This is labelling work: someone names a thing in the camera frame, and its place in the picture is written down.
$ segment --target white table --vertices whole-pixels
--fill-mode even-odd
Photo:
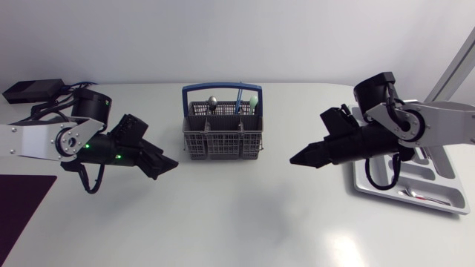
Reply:
[[[92,87],[113,99],[109,130],[124,113],[138,116],[150,125],[145,138],[180,165],[157,181],[138,167],[106,166],[89,195],[58,162],[1,158],[2,174],[58,176],[4,266],[475,266],[474,214],[357,192],[350,164],[289,164],[327,135],[321,112],[355,104],[351,87],[260,85],[259,159],[205,162],[183,150],[184,85]],[[235,99],[235,91],[218,93]],[[30,106],[1,98],[0,123],[26,117]],[[448,152],[473,209],[475,147]],[[98,167],[87,168],[92,179]]]

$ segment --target dish rack basket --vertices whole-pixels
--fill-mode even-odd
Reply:
[[[188,92],[212,88],[253,90],[258,93],[255,112],[249,101],[218,101],[213,112],[208,101],[188,103]],[[257,159],[262,146],[262,88],[235,82],[210,82],[185,86],[183,94],[183,134],[190,158]]]

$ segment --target white wall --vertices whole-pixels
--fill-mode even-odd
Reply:
[[[0,89],[56,77],[355,85],[391,70],[401,97],[424,99],[474,11],[473,0],[2,0]]]

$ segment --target black power supply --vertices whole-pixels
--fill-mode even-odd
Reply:
[[[63,86],[65,83],[61,79],[17,82],[3,93],[3,97],[10,104],[46,102]]]

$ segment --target robotic arm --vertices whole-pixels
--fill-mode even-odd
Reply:
[[[71,117],[62,113],[48,121],[44,115],[73,107]],[[105,165],[137,165],[147,177],[157,179],[178,162],[163,156],[163,150],[143,139],[148,125],[132,115],[124,115],[109,133],[107,128],[111,99],[85,88],[76,89],[73,100],[47,109],[26,120],[0,125],[0,156],[26,156],[60,161],[66,171],[77,172],[85,190],[94,194],[99,189]],[[101,165],[96,185],[89,187],[82,163]]]
[[[354,94],[365,124],[360,126],[346,105],[330,108],[321,114],[330,135],[309,144],[290,162],[320,168],[394,154],[395,182],[379,186],[371,181],[378,189],[387,190],[397,182],[397,165],[411,160],[414,148],[421,148],[438,174],[454,178],[442,146],[475,143],[475,107],[454,102],[403,102],[397,99],[395,81],[387,72],[356,85]]]

